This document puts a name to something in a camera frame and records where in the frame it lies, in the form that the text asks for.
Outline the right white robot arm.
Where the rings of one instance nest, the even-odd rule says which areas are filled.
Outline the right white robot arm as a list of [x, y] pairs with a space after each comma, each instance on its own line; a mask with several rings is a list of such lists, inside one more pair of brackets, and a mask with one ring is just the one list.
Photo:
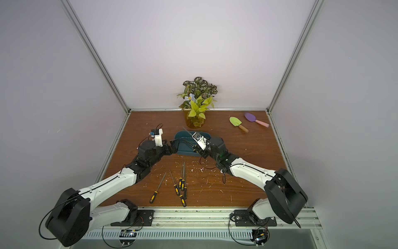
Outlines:
[[223, 174], [242, 178], [265, 191], [265, 199], [257, 199], [247, 212], [252, 223], [278, 217], [287, 224], [296, 223], [308, 196], [294, 177], [285, 169], [269, 170], [230, 153], [222, 138], [195, 140], [195, 149], [203, 158], [211, 157]]

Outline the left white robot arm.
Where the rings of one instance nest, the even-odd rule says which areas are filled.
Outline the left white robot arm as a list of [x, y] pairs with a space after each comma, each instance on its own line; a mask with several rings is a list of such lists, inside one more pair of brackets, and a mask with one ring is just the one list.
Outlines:
[[125, 188], [143, 180], [163, 156], [177, 153], [180, 140], [145, 141], [134, 159], [116, 174], [86, 188], [65, 190], [55, 207], [40, 221], [64, 247], [77, 243], [88, 231], [109, 223], [123, 222], [134, 212], [134, 204], [122, 200], [100, 204]]

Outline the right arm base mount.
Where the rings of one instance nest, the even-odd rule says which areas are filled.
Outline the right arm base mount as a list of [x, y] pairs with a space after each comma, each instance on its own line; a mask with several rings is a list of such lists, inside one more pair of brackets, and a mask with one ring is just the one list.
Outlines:
[[276, 227], [276, 214], [269, 200], [258, 199], [246, 210], [234, 210], [230, 218], [237, 227], [267, 226]]

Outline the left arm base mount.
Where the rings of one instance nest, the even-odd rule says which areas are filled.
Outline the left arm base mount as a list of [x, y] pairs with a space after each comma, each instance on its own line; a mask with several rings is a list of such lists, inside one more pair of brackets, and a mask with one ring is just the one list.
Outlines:
[[121, 222], [115, 222], [111, 223], [111, 226], [151, 226], [153, 217], [154, 217], [154, 210], [142, 210], [139, 209], [137, 205], [132, 203], [131, 201], [127, 199], [123, 199], [120, 201], [117, 201], [117, 204], [126, 204], [129, 213], [125, 220]]

